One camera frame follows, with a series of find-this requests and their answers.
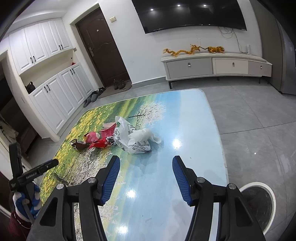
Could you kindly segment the blue white gloved left hand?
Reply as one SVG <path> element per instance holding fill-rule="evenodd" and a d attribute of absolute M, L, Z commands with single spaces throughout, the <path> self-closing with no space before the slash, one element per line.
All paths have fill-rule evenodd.
<path fill-rule="evenodd" d="M 13 202 L 15 205 L 15 212 L 23 221 L 34 223 L 37 218 L 43 203 L 40 199 L 40 188 L 34 183 L 34 195 L 31 201 L 32 207 L 29 208 L 30 201 L 22 192 L 14 192 Z"/>

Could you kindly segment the dark red sleeve forearm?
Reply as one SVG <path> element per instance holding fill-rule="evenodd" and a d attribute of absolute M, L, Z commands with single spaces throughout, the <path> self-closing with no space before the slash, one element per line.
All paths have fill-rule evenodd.
<path fill-rule="evenodd" d="M 7 228 L 11 235 L 10 240 L 26 241 L 31 227 L 31 222 L 24 221 L 13 211 Z"/>

